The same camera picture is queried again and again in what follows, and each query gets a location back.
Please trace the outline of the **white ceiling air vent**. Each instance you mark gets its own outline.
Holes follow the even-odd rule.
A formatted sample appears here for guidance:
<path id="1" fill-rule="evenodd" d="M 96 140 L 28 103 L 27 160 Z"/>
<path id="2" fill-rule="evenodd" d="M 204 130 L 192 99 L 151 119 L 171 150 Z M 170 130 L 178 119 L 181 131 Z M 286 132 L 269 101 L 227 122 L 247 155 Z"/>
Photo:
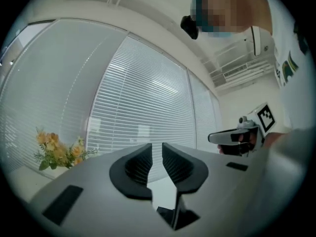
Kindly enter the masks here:
<path id="1" fill-rule="evenodd" d="M 224 89 L 237 86 L 273 71 L 275 58 L 258 58 L 229 69 L 220 69 L 210 73 L 216 88 Z"/>

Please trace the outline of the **white ceiling fixture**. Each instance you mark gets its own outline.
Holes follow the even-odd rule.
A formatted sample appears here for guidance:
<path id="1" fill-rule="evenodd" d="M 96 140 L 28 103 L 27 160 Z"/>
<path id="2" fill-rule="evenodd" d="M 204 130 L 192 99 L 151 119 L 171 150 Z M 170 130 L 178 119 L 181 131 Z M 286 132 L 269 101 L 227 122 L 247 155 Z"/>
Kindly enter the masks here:
<path id="1" fill-rule="evenodd" d="M 267 31 L 257 26 L 252 26 L 250 29 L 253 43 L 253 53 L 254 56 L 257 57 L 265 51 L 265 46 L 269 42 L 270 35 Z"/>

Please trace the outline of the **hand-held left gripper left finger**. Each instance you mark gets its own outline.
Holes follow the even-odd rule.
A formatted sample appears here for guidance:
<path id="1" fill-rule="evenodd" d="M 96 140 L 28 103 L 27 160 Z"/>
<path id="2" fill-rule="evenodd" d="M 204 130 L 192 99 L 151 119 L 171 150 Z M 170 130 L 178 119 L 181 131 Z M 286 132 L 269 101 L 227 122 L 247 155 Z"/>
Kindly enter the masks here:
<path id="1" fill-rule="evenodd" d="M 152 144 L 128 147 L 114 152 L 114 155 L 118 159 L 109 169 L 114 187 L 127 198 L 152 199 L 152 191 L 147 188 L 153 165 Z"/>

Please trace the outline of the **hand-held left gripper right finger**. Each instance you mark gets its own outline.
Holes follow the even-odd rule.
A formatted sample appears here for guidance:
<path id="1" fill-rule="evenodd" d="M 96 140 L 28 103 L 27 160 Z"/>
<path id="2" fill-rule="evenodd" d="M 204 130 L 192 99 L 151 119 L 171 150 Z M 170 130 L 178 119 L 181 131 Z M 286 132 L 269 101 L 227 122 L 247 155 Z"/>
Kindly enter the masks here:
<path id="1" fill-rule="evenodd" d="M 208 177 L 207 165 L 168 143 L 162 143 L 163 166 L 178 192 L 196 192 Z"/>

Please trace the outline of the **frosted glass panel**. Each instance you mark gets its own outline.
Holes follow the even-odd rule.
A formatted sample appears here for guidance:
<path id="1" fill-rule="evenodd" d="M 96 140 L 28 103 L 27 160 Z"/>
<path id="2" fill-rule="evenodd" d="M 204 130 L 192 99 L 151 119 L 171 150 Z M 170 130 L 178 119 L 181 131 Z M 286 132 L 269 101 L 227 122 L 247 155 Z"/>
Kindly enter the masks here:
<path id="1" fill-rule="evenodd" d="M 60 19 L 27 45 L 0 93 L 0 155 L 8 172 L 37 170 L 37 129 L 71 145 L 87 131 L 100 81 L 127 32 L 110 25 Z"/>

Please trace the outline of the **yellow flower bouquet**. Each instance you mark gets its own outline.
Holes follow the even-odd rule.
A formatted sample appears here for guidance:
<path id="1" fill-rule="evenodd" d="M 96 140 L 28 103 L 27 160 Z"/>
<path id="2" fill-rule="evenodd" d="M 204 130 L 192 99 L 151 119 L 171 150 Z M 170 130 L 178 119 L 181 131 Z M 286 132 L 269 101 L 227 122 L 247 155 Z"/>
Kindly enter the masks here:
<path id="1" fill-rule="evenodd" d="M 37 128 L 36 141 L 39 146 L 38 151 L 34 154 L 36 162 L 39 163 L 39 171 L 48 168 L 55 170 L 58 167 L 67 169 L 95 156 L 99 149 L 94 147 L 85 148 L 85 141 L 80 136 L 76 141 L 67 146 L 59 139 L 56 133 L 47 133 L 43 129 Z"/>

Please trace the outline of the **white printed T-shirt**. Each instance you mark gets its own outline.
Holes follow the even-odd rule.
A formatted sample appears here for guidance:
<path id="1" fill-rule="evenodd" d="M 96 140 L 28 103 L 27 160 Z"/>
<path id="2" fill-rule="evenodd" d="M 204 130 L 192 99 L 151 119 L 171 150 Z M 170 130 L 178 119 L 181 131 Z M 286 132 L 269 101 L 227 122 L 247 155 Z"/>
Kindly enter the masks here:
<path id="1" fill-rule="evenodd" d="M 267 192 L 290 200 L 299 190 L 316 146 L 316 66 L 296 20 L 280 0 L 267 0 L 275 42 L 276 77 L 290 131 L 269 150 Z"/>

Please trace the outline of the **white table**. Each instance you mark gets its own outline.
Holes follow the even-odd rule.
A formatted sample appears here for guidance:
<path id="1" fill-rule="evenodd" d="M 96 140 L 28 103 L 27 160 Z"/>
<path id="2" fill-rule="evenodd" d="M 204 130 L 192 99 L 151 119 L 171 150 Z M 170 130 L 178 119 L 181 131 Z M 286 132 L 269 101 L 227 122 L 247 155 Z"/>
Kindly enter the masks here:
<path id="1" fill-rule="evenodd" d="M 15 193 L 24 201 L 30 202 L 33 196 L 52 181 L 51 178 L 22 166 L 10 173 L 7 178 Z M 150 182 L 147 187 L 153 192 L 153 208 L 164 207 L 174 209 L 176 203 L 176 187 L 169 177 Z"/>

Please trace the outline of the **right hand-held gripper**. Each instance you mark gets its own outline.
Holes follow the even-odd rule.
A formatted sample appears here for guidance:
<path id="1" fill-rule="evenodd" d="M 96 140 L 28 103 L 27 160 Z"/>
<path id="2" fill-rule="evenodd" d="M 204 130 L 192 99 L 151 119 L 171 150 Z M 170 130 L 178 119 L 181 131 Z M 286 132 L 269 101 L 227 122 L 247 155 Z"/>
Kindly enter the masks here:
<path id="1" fill-rule="evenodd" d="M 241 116 L 234 129 L 210 133 L 208 141 L 221 147 L 223 154 L 247 157 L 259 150 L 276 121 L 268 103 Z"/>

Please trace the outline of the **white window blinds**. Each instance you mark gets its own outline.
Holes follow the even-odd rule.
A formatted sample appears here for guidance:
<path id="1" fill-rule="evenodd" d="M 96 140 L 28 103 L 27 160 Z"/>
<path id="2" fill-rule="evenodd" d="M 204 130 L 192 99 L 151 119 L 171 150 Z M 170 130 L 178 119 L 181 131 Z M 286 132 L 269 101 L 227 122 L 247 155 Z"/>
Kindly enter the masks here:
<path id="1" fill-rule="evenodd" d="M 87 147 L 108 154 L 150 143 L 153 165 L 148 180 L 154 182 L 167 176 L 164 142 L 216 153 L 207 137 L 220 127 L 219 102 L 193 73 L 126 37 L 96 93 Z"/>

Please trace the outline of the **person's right forearm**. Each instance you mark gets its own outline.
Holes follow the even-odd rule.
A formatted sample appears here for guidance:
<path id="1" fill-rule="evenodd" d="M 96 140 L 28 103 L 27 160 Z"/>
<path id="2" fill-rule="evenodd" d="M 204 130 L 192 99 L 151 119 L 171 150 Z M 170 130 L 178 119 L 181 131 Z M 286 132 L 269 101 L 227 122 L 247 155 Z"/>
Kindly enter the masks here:
<path id="1" fill-rule="evenodd" d="M 288 135 L 290 133 L 279 133 L 279 132 L 271 132 L 267 134 L 265 137 L 265 141 L 263 143 L 264 148 L 270 148 L 273 145 L 279 144 L 283 142 L 285 139 L 287 139 Z"/>

